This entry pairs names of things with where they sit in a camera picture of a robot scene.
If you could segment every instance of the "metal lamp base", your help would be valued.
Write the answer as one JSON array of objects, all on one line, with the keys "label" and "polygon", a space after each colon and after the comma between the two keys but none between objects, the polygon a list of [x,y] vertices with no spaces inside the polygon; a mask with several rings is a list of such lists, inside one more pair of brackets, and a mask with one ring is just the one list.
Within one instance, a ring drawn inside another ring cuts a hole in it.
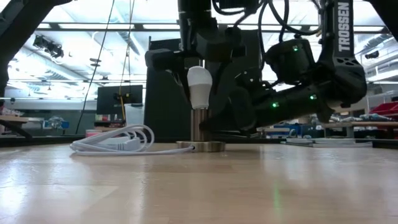
[{"label": "metal lamp base", "polygon": [[195,147],[194,152],[223,152],[225,151],[225,142],[194,142],[194,141],[179,141],[178,148],[185,148],[189,146]]}]

